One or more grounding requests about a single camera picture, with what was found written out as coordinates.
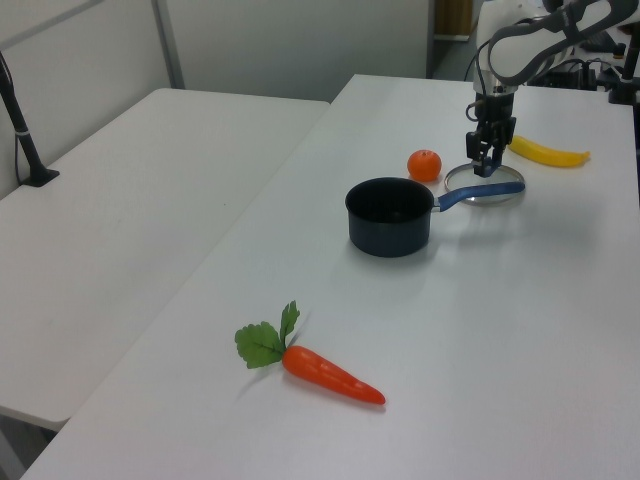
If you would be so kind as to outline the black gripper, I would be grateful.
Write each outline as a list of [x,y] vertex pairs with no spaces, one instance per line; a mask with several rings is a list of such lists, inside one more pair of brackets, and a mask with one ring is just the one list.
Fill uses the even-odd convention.
[[[512,142],[516,126],[516,118],[513,116],[514,97],[514,93],[476,94],[477,130],[466,134],[466,154],[477,176],[491,176],[493,164],[502,164],[503,154]],[[480,130],[485,127],[492,127],[492,146],[482,139]]]

